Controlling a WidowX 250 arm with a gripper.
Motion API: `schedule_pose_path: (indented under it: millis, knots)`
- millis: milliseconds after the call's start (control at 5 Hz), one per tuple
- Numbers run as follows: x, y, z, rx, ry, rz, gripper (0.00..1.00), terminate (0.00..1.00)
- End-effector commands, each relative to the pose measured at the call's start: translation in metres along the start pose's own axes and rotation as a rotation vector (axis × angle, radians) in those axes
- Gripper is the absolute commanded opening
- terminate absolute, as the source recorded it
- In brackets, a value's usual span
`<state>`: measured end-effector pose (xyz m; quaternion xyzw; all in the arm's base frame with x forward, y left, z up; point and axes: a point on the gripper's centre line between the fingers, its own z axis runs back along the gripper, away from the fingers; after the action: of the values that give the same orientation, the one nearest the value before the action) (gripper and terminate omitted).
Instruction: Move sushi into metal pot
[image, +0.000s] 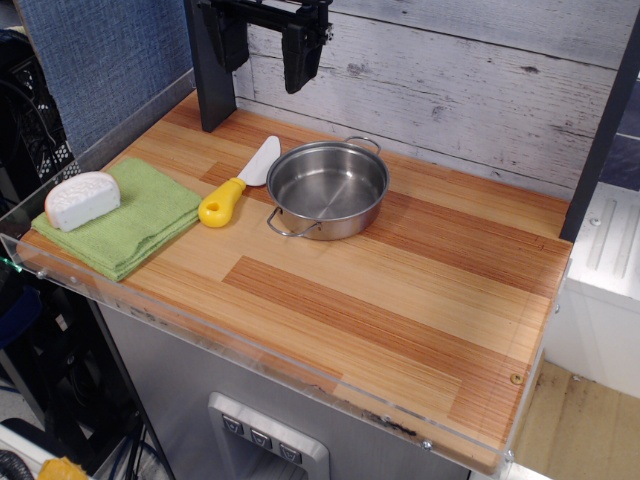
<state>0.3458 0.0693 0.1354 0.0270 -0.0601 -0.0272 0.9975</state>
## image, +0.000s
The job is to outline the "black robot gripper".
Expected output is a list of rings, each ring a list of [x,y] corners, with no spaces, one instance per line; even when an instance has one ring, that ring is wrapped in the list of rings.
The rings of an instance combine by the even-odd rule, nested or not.
[[[329,22],[331,1],[299,1],[295,10],[263,1],[197,1],[204,11],[215,12],[213,43],[226,72],[234,72],[248,60],[248,24],[283,32],[282,53],[285,90],[294,94],[317,74],[321,45],[332,39]]]

